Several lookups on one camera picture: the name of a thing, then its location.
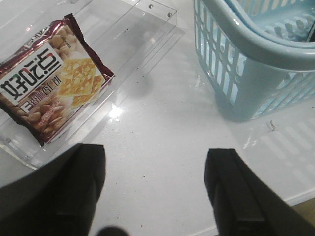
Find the printed biscuit image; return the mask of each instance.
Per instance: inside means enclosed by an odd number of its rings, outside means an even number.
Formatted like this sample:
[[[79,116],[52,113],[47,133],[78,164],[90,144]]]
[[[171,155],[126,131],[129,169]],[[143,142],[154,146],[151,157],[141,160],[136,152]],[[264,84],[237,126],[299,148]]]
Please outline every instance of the printed biscuit image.
[[[74,96],[73,102],[71,104],[72,108],[83,106],[87,103],[94,102],[97,100],[97,96],[95,96],[98,91],[100,90],[101,85],[104,82],[104,78],[102,75],[97,75],[94,78],[92,93],[89,95],[82,95],[82,96]]]
[[[92,59],[66,59],[60,73],[62,84],[59,97],[88,95],[92,93],[92,85],[96,66]]]

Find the basket rim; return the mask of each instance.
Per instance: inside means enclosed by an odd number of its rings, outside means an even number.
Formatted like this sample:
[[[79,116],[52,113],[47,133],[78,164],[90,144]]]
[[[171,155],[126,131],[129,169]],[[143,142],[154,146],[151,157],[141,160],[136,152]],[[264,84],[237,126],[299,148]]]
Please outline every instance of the basket rim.
[[[276,43],[249,29],[225,0],[198,1],[203,1],[222,33],[248,58],[283,70],[315,71],[315,43],[309,43],[312,48]]]
[[[290,46],[290,47],[295,47],[295,48],[315,48],[315,43],[305,43],[305,42],[295,42],[295,41],[289,41],[285,39],[278,38],[272,34],[269,34],[265,32],[263,29],[257,26],[257,24],[248,16],[248,13],[245,12],[243,7],[238,3],[237,0],[225,0],[225,2],[230,6],[230,8],[235,12],[235,14],[242,20],[244,25],[246,25],[249,29],[257,33],[258,35],[269,39],[275,43],[279,43],[282,45]],[[314,1],[312,0],[306,0],[306,1],[300,1],[297,0],[294,4],[303,4],[307,2],[313,3],[314,7]]]

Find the biscuit wrapper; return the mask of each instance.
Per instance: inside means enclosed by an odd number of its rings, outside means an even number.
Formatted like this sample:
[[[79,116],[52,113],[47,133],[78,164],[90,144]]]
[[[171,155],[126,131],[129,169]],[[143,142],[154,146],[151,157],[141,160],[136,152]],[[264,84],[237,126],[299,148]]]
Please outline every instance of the biscuit wrapper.
[[[0,108],[43,145],[69,128],[113,77],[70,14],[0,63]]]

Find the clear acrylic tray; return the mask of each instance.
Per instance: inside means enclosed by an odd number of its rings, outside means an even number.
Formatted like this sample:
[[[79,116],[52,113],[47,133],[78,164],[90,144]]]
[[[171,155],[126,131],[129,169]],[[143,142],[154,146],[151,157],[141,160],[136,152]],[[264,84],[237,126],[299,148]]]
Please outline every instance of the clear acrylic tray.
[[[5,35],[0,38],[0,61],[53,20],[73,13],[86,42],[116,75],[107,91],[85,108],[69,129],[42,147],[25,127],[0,110],[0,148],[37,169],[61,147],[87,136],[89,128],[80,128],[94,122],[91,116],[95,112],[102,117],[111,112],[112,109],[101,108],[106,101],[115,100],[118,87],[132,71],[149,62],[163,47],[176,26],[177,11],[155,0],[30,0],[26,7],[19,1],[20,5],[0,1],[0,32]]]

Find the transparent plastic box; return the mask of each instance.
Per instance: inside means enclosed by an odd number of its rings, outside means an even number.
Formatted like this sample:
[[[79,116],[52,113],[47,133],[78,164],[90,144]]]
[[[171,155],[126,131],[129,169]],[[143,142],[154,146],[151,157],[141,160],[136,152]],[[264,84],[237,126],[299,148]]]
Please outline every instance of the transparent plastic box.
[[[105,117],[111,109],[101,109],[115,100],[120,84],[138,66],[147,63],[165,44],[176,26],[177,11],[155,0],[30,0],[28,5],[0,1],[0,61],[52,21],[73,13],[85,41],[103,63],[115,73],[106,92],[89,104],[56,140],[40,146],[23,126],[0,110],[0,148],[25,165],[36,169],[56,156],[72,140],[82,140],[89,129],[80,128],[95,122],[91,116],[101,110]]]
[[[314,97],[313,0],[195,0],[194,12],[199,62],[231,119]]]

